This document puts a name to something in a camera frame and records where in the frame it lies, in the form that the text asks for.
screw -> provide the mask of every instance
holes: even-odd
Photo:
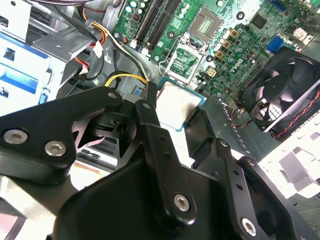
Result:
[[[222,146],[224,146],[226,148],[228,147],[228,144],[224,140],[221,139],[220,143],[222,144]]]
[[[253,225],[253,223],[249,219],[243,218],[241,220],[241,223],[242,223],[242,226],[243,226],[244,230],[248,234],[250,234],[252,237],[255,237],[257,235],[256,228],[255,228],[255,226]]]
[[[62,142],[50,141],[44,146],[44,151],[49,156],[61,157],[67,152],[67,148]]]
[[[23,144],[25,141],[27,141],[28,134],[20,129],[11,129],[4,133],[3,139],[8,144]]]
[[[250,164],[252,167],[254,167],[256,165],[256,163],[254,161],[252,161],[251,159],[247,159],[248,164]]]
[[[150,109],[151,107],[148,105],[148,104],[146,104],[146,103],[144,103],[144,104],[142,104],[145,108],[147,108],[147,109]]]
[[[177,208],[182,212],[187,212],[190,209],[190,204],[188,199],[181,195],[177,194],[174,196],[174,204],[177,206]]]
[[[108,96],[109,96],[110,98],[112,98],[112,99],[116,99],[116,98],[117,98],[117,95],[115,95],[115,94],[112,93],[112,92],[109,92],[109,93],[108,93]]]

cooling fan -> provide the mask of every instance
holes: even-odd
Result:
[[[283,47],[243,91],[241,101],[261,131],[279,136],[319,110],[319,83],[320,63]]]

black fan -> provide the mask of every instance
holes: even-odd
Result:
[[[241,100],[261,131],[281,133],[314,98],[319,78],[319,62],[284,47],[244,90]]]

motherboard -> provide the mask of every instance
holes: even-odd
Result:
[[[113,35],[183,85],[237,98],[283,46],[301,49],[320,32],[320,2],[127,0]]]

ram slot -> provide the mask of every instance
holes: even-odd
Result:
[[[159,8],[163,4],[163,2],[164,0],[154,0],[153,3],[151,4],[139,31],[135,35],[135,39],[138,40],[139,42],[142,42],[146,38],[146,35],[150,27],[154,23],[157,13],[159,11]]]
[[[172,0],[168,2],[163,14],[161,15],[156,27],[153,30],[152,35],[149,37],[148,40],[148,47],[150,49],[154,49],[157,43],[159,42],[160,38],[162,37],[164,31],[167,29],[168,24],[174,17],[174,13],[177,10],[177,7],[181,3],[181,0]]]

